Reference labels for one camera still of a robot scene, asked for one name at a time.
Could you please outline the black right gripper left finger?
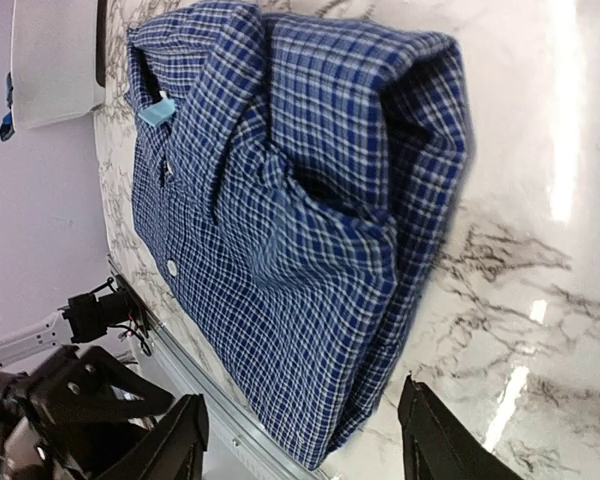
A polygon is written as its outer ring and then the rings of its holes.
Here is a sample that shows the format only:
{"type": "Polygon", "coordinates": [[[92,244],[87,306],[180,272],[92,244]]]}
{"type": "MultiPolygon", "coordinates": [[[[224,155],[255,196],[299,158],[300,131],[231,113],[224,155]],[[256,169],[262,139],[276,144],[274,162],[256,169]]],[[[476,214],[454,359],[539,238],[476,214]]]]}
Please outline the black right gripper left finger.
{"type": "Polygon", "coordinates": [[[209,441],[202,395],[184,395],[153,430],[110,468],[114,480],[201,479],[209,441]]]}

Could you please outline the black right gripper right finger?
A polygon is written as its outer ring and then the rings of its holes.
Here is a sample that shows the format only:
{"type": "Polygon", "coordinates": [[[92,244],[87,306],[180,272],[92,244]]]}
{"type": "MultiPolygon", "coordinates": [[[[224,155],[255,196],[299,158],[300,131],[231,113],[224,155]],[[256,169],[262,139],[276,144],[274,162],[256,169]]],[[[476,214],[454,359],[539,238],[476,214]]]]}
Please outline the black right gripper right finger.
{"type": "Polygon", "coordinates": [[[398,419],[407,480],[520,480],[425,383],[406,378],[398,419]]]}

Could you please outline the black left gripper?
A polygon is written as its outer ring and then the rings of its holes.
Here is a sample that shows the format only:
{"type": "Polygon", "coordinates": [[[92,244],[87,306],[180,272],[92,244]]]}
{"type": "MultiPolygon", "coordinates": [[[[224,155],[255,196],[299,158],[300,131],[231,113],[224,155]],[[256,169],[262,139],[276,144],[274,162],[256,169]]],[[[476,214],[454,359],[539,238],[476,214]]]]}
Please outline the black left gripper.
{"type": "Polygon", "coordinates": [[[62,346],[31,374],[0,371],[0,414],[27,418],[55,459],[94,479],[146,435],[133,421],[166,413],[174,396],[100,346],[77,351],[62,346]]]}

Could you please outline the blue checked shirt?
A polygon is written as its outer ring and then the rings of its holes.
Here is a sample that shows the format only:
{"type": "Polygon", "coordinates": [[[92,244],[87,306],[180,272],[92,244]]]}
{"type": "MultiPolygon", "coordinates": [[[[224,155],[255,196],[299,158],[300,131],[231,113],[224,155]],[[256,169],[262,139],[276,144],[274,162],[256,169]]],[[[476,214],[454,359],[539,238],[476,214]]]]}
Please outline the blue checked shirt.
{"type": "Polygon", "coordinates": [[[377,407],[467,163],[457,41],[202,1],[128,33],[134,227],[314,470],[377,407]]]}

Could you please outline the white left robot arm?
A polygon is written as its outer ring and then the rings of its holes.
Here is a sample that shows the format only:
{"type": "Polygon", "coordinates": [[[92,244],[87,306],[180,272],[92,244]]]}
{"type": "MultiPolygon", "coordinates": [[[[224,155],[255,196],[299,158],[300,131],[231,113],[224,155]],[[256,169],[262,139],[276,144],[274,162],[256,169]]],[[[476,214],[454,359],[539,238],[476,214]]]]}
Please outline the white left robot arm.
{"type": "Polygon", "coordinates": [[[37,447],[80,479],[92,479],[138,442],[133,420],[167,412],[173,396],[100,346],[64,344],[55,312],[0,338],[0,423],[24,419],[37,447]]]}

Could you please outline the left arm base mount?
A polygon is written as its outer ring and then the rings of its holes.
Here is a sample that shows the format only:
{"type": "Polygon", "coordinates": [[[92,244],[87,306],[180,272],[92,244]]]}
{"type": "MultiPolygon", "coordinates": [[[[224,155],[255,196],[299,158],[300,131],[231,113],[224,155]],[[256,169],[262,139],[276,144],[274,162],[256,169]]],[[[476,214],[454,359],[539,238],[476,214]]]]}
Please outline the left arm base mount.
{"type": "Polygon", "coordinates": [[[136,338],[141,351],[152,355],[148,308],[122,275],[115,274],[95,289],[70,297],[61,310],[74,344],[93,342],[117,329],[123,339],[136,338]]]}

